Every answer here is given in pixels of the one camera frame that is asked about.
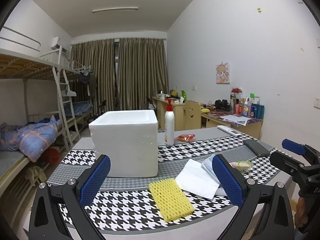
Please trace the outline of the person's right hand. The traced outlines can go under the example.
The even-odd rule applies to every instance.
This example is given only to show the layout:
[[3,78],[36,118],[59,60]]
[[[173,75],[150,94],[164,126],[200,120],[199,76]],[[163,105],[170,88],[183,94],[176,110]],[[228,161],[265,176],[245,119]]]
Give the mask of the person's right hand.
[[301,228],[308,222],[308,216],[306,214],[306,204],[305,198],[299,197],[296,205],[296,214],[295,214],[295,226]]

